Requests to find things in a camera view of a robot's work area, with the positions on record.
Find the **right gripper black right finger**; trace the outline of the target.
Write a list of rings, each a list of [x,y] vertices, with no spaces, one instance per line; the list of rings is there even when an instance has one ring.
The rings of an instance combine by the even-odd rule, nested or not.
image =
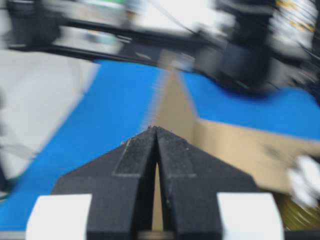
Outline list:
[[[177,240],[220,240],[217,193],[257,193],[247,173],[156,128],[163,228]]]

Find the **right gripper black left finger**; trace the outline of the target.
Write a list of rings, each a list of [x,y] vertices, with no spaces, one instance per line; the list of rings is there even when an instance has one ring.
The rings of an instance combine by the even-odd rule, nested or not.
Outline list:
[[[52,195],[92,195],[87,239],[133,240],[151,230],[156,136],[156,128],[148,128],[56,181]]]

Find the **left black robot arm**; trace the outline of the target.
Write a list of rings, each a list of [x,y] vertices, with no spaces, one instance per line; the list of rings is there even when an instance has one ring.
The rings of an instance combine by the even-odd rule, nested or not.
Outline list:
[[[320,96],[320,41],[312,49],[303,48],[306,60],[276,52],[267,41],[270,20],[261,14],[237,12],[236,22],[226,37],[218,39],[197,31],[178,36],[156,31],[121,28],[102,23],[67,18],[46,8],[40,0],[8,0],[5,8],[11,29],[5,35],[7,47],[21,52],[44,52],[65,57],[114,60],[155,66],[156,60],[134,56],[136,46],[143,49],[185,52],[194,57],[192,71],[210,78],[235,93],[265,95],[284,86],[302,88]],[[128,38],[126,55],[115,55],[56,45],[62,27],[74,27]]]

